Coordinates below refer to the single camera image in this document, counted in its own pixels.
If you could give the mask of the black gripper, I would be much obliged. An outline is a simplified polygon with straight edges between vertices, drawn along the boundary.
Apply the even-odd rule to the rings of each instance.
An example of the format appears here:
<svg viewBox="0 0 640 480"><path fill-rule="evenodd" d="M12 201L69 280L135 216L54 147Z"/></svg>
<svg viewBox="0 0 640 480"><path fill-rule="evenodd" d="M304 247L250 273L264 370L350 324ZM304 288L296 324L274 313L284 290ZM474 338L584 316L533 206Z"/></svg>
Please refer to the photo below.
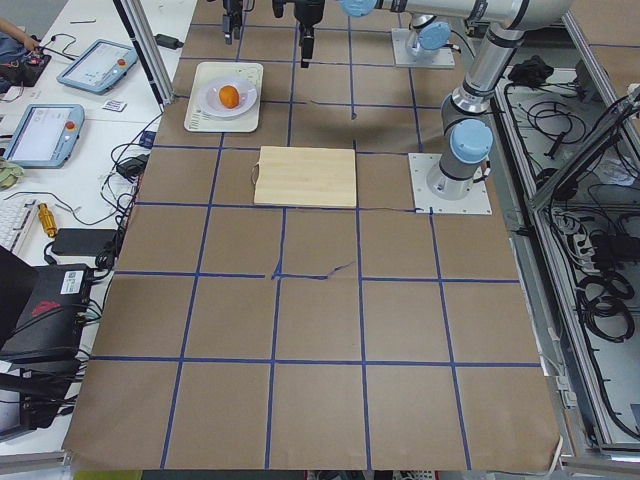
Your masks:
<svg viewBox="0 0 640 480"><path fill-rule="evenodd" d="M240 38L244 1L223 0L223 8L225 10L225 15L222 19L224 39L227 45L231 45L233 43L233 38Z"/></svg>
<svg viewBox="0 0 640 480"><path fill-rule="evenodd" d="M308 68L313 57L315 34L314 27L323 19L324 0L294 0L294 16L299 24L300 66Z"/></svg>

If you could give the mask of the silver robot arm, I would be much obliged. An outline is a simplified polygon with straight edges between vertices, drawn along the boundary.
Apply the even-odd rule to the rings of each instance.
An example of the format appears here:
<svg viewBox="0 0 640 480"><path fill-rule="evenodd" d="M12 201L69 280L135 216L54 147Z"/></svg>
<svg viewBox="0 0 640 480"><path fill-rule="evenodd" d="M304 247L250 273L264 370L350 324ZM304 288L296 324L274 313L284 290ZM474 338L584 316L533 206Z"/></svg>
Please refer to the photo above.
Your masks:
<svg viewBox="0 0 640 480"><path fill-rule="evenodd" d="M569 1L342 1L342 10L364 17L375 9L414 16L443 15L486 20L489 28L460 86L442 103L446 148L426 175L436 196L464 198L493 145L493 133L481 118L490 106L498 80L522 44L524 34L546 27L565 14Z"/></svg>
<svg viewBox="0 0 640 480"><path fill-rule="evenodd" d="M325 1L272 1L273 16L282 18L287 4L293 5L294 18L301 34L299 45L303 50L304 57L310 58L315 41L314 28L323 19ZM377 4L378 1L344 1L347 14L352 17L365 16ZM240 37L244 13L252 11L254 6L245 8L243 1L224 1L223 9L222 31L225 43L231 45L234 39ZM451 35L448 23L437 21L434 15L428 14L414 14L411 29L413 38L409 41L410 49L438 50L448 44Z"/></svg>

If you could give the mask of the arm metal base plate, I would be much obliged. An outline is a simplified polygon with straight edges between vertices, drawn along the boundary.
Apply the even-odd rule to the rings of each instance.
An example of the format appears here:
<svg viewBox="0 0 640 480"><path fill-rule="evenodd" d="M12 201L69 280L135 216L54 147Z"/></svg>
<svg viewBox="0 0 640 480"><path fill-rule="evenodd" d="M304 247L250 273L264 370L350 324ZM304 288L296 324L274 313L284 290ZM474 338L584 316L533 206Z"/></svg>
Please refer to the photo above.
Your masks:
<svg viewBox="0 0 640 480"><path fill-rule="evenodd" d="M394 28L391 31L395 65L407 68L453 69L455 60L450 48L411 53L407 41L411 36L408 29Z"/></svg>
<svg viewBox="0 0 640 480"><path fill-rule="evenodd" d="M481 166L471 179L453 180L440 169L440 154L410 153L414 209L424 214L491 215Z"/></svg>

